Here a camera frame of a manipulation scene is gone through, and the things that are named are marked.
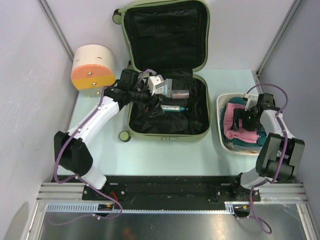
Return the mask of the green hard shell suitcase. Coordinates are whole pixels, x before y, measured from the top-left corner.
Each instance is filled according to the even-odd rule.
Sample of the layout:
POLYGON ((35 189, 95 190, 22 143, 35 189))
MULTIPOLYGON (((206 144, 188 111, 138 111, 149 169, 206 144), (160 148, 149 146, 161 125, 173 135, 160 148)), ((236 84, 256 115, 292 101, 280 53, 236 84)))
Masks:
POLYGON ((198 75, 208 59, 210 10, 202 0, 137 0, 116 9, 112 20, 121 26, 129 53, 128 67, 153 70, 171 79, 186 99, 163 96, 164 105, 183 111, 149 117, 145 103, 131 103, 130 133, 139 139, 195 142, 211 128, 212 105, 206 80, 198 75))

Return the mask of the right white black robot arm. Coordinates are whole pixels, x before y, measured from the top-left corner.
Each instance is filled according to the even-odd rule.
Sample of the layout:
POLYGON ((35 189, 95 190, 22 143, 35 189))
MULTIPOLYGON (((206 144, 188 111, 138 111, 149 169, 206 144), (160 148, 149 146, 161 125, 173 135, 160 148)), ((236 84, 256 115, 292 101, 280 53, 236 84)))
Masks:
POLYGON ((290 133, 283 119, 283 109, 276 106, 272 94, 253 96, 246 93, 243 100, 245 107, 233 111, 232 130, 258 131, 264 128, 267 137, 255 167, 240 173, 237 183, 230 188, 231 196, 237 201, 242 201, 249 191, 257 191, 265 184, 293 180, 305 149, 305 142, 290 133))

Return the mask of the dark teal cloth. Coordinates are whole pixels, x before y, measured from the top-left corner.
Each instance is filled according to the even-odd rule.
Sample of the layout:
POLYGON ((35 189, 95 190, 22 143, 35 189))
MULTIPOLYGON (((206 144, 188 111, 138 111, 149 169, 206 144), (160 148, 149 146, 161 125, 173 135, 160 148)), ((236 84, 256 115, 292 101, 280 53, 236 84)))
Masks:
MULTIPOLYGON (((233 103, 233 104, 241 104, 246 106, 245 101, 241 97, 233 97, 231 98, 227 103, 233 103)), ((240 151, 240 150, 246 150, 246 151, 258 151, 262 148, 264 145, 267 134, 265 129, 262 127, 260 130, 256 131, 258 135, 257 143, 246 143, 238 139, 229 140, 224 133, 221 132, 223 142, 232 150, 240 151)))

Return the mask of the grey blue cloth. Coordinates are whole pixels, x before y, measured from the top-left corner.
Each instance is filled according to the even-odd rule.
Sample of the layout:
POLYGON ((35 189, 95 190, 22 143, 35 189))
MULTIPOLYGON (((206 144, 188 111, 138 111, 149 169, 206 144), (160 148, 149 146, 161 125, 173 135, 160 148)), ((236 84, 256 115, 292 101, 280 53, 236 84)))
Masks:
POLYGON ((226 112, 227 106, 225 105, 223 108, 220 109, 220 118, 219 118, 219 126, 220 126, 220 131, 224 133, 224 117, 225 117, 225 112, 226 112))

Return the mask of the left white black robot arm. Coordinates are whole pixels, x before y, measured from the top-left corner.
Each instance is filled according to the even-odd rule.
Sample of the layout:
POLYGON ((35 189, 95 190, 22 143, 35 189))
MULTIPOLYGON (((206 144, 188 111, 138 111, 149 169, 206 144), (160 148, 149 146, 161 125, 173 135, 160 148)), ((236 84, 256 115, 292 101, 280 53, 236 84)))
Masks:
POLYGON ((63 167, 71 171, 74 178, 92 187, 98 199, 107 199, 111 188, 106 184, 106 176, 94 166, 89 143, 113 116, 130 103, 146 104, 145 111, 149 117, 164 114, 160 89, 166 82, 151 69, 139 73, 126 68, 115 83, 104 86, 99 102, 83 120, 67 132, 58 131, 54 135, 55 182, 62 183, 58 178, 58 168, 63 167))

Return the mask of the round cream drawer cabinet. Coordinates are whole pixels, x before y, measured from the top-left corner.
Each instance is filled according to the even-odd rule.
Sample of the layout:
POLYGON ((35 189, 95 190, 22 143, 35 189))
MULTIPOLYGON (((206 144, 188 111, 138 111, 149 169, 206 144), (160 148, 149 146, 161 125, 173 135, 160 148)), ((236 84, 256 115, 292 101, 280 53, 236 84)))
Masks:
POLYGON ((115 58, 112 52, 98 44, 79 47, 73 58, 71 82, 83 95, 96 97, 105 86, 116 81, 115 58))

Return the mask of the small clear pink-brown jar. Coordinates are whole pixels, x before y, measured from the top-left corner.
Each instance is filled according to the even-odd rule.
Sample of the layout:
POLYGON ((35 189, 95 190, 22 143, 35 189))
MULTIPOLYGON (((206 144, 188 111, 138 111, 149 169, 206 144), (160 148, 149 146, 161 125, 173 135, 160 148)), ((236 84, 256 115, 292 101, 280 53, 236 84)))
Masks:
POLYGON ((172 99, 188 99, 190 96, 189 90, 172 90, 171 98, 172 99))

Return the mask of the white cloth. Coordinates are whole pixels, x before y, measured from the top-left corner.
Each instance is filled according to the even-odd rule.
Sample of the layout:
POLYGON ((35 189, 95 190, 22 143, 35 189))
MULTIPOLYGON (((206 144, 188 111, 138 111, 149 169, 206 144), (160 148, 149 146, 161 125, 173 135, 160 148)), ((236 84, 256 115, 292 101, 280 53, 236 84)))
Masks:
POLYGON ((171 98, 172 97, 172 79, 167 78, 164 81, 164 85, 160 86, 159 88, 156 89, 155 94, 156 95, 162 95, 165 96, 167 98, 171 98))

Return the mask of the pink cloth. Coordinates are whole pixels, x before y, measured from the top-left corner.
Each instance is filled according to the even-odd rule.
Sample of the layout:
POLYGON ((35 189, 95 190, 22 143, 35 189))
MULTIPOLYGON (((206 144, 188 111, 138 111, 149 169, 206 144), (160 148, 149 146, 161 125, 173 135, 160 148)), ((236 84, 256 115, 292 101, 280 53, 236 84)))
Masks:
POLYGON ((233 130, 234 109, 244 109, 245 106, 238 103, 227 103, 223 117, 223 132, 229 140, 241 140, 248 144, 256 144, 258 135, 256 131, 248 131, 242 127, 242 120, 239 120, 239 130, 233 130))

